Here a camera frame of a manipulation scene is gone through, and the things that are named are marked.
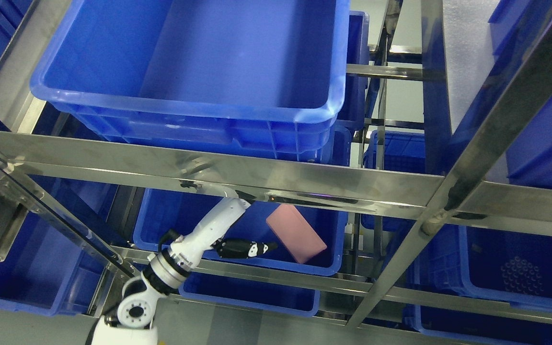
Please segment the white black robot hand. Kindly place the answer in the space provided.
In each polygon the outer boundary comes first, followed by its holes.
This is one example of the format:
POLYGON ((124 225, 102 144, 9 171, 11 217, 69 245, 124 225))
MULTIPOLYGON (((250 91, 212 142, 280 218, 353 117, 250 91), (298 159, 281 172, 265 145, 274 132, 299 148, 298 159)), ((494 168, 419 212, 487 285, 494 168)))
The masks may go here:
POLYGON ((245 199, 223 198, 199 221, 193 231, 175 240, 162 254, 166 263, 187 272, 197 267, 205 251, 213 250, 220 258, 248 259, 261 257, 278 248, 276 242, 226 238, 226 233, 251 206, 245 199))

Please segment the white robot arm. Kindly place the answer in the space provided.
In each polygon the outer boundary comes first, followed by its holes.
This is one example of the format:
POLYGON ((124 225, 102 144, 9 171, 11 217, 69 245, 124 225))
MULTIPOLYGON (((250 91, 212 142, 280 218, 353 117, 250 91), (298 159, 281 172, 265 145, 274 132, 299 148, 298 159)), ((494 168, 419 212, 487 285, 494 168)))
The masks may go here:
POLYGON ((157 345, 153 325, 156 306, 189 277, 214 240, 195 232, 175 239, 151 259, 138 277, 125 283, 115 313, 96 322, 87 341, 90 345, 157 345))

